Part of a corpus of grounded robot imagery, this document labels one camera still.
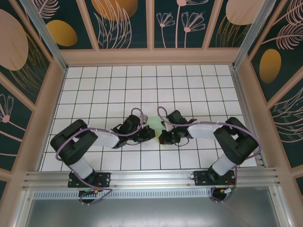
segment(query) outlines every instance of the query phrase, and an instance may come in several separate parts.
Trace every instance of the small green object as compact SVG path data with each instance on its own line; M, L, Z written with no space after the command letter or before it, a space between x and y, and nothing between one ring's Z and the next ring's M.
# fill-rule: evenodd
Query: small green object
M159 136L162 134L162 130L164 130L163 125L161 124L161 118L159 116L148 117L147 125L150 128L155 130L156 137L155 139L159 143Z

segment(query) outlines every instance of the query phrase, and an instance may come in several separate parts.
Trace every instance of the yellow oval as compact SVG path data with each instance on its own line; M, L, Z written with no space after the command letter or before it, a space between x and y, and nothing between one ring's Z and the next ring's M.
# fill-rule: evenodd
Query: yellow oval
M229 0L226 5L226 17L234 25L249 25L254 21L263 1Z
M281 56L278 51L268 49L260 61L260 77L264 83L271 83L277 77L281 68Z
M27 61L27 34L22 25L8 12L0 9L0 65L19 70Z
M127 12L128 17L133 16L138 9L138 0L91 0L98 14L112 21L122 20L116 2L121 10L124 9Z
M61 46L73 46L77 43L78 38L75 30L66 22L52 20L46 26L57 44Z

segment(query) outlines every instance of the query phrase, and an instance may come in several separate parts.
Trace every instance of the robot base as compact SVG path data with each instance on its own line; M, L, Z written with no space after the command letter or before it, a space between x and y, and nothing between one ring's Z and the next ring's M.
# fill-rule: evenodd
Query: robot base
M96 187L108 188L110 183L110 173L96 173L94 181L90 183ZM87 188L74 173L70 172L67 187L69 188Z
M236 183L235 174L232 170L228 171L224 176L218 178L217 181L212 181L209 178L208 171L194 171L195 186L212 186L212 185L228 185L228 181L232 184Z

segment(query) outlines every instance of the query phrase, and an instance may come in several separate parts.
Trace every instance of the enclosure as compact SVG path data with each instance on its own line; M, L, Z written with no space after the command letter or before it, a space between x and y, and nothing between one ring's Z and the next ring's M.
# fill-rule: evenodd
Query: enclosure
M0 225L302 226L302 25L302 0L1 1ZM54 136L78 119L112 130L133 108L152 120L160 106L235 117L259 138L232 197L215 203L216 185L191 178L225 155L218 141L151 139L91 146L113 191L81 206Z

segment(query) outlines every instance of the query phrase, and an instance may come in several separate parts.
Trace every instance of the white grid floor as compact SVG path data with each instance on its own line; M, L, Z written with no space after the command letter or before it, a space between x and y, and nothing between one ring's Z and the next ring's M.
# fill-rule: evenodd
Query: white grid floor
M227 65L114 66L68 68L42 171L67 171L55 159L51 138L77 119L111 129L123 123L134 107L156 116L157 107L177 109L187 119L244 119ZM208 168L223 154L213 140L196 139L183 146L150 140L120 149L93 146L84 155L95 170L158 170ZM254 158L241 166L257 166Z

